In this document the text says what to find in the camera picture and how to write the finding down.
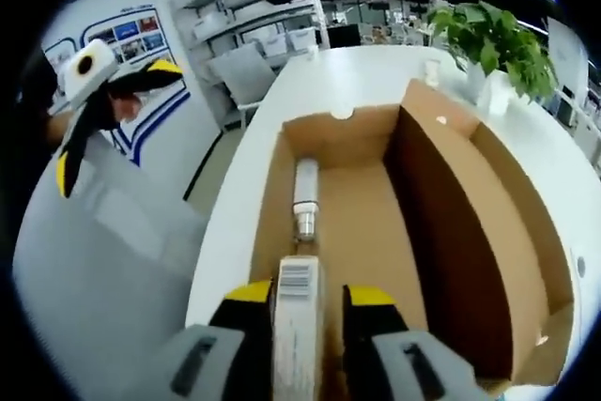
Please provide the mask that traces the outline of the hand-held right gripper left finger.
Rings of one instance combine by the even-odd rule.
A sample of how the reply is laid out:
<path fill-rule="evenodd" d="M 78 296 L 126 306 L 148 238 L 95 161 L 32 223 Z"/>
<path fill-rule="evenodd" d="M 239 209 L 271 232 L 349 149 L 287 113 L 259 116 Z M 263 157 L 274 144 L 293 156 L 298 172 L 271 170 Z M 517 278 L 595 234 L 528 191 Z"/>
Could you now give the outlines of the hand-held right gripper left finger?
<path fill-rule="evenodd" d="M 270 400 L 271 279 L 226 294 L 207 325 L 171 338 L 140 377 L 142 400 Z"/>

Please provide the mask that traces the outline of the person's left hand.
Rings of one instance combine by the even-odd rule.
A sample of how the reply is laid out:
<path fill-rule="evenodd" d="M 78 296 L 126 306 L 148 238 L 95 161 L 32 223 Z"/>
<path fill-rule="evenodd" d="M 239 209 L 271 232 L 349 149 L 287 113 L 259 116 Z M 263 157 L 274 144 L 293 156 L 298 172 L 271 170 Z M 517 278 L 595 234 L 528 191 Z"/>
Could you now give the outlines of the person's left hand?
<path fill-rule="evenodd" d="M 108 99 L 112 107 L 115 125 L 132 122 L 138 117 L 143 107 L 140 98 L 134 93 L 120 96 L 113 96 L 109 93 Z"/>

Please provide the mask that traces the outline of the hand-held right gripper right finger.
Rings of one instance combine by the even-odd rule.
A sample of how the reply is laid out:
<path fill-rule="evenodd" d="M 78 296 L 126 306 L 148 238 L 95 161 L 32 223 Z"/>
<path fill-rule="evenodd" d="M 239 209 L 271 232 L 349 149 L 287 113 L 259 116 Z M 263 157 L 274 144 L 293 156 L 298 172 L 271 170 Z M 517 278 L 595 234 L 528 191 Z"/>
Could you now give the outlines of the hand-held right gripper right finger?
<path fill-rule="evenodd" d="M 488 400 L 473 367 L 412 330 L 377 286 L 343 286 L 343 366 L 352 400 Z"/>

